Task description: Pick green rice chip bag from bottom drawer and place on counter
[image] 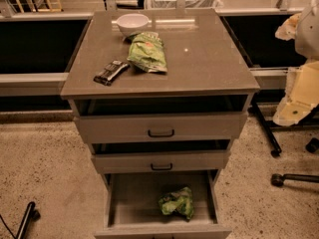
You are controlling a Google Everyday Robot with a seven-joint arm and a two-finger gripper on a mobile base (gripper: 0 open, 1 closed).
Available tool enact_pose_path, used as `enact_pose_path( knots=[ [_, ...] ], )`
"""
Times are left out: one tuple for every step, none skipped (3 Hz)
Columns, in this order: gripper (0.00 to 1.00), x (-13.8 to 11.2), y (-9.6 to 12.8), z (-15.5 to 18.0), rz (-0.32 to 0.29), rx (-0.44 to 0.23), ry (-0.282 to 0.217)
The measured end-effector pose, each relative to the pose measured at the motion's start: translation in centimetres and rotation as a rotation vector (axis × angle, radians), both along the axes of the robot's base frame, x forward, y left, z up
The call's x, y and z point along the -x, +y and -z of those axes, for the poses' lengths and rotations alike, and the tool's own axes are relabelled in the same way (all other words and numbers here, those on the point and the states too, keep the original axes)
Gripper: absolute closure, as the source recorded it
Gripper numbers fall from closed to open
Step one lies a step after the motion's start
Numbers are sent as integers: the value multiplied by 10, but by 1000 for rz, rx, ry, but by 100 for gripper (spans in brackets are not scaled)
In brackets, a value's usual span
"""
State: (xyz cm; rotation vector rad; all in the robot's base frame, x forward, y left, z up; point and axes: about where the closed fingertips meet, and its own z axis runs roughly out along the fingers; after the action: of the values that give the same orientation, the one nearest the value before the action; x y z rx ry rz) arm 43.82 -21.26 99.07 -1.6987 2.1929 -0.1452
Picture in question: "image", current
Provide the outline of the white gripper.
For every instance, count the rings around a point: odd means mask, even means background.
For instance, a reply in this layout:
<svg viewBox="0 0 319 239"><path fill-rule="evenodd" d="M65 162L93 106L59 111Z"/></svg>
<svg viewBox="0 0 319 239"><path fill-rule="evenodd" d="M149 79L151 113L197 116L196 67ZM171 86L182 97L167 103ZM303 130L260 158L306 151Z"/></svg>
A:
<svg viewBox="0 0 319 239"><path fill-rule="evenodd" d="M285 96L277 106L273 121L281 126L298 124L319 105L319 62L289 68Z"/></svg>

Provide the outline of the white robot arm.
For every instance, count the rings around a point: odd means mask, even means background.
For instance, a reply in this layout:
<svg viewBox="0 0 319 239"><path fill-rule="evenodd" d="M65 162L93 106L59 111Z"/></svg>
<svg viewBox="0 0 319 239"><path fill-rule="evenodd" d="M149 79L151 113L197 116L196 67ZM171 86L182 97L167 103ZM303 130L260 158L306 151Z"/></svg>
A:
<svg viewBox="0 0 319 239"><path fill-rule="evenodd" d="M291 126L319 105L319 0L311 0L301 13L289 17L275 37L294 40L296 53L306 58L298 69L288 69L285 96L273 116L276 124Z"/></svg>

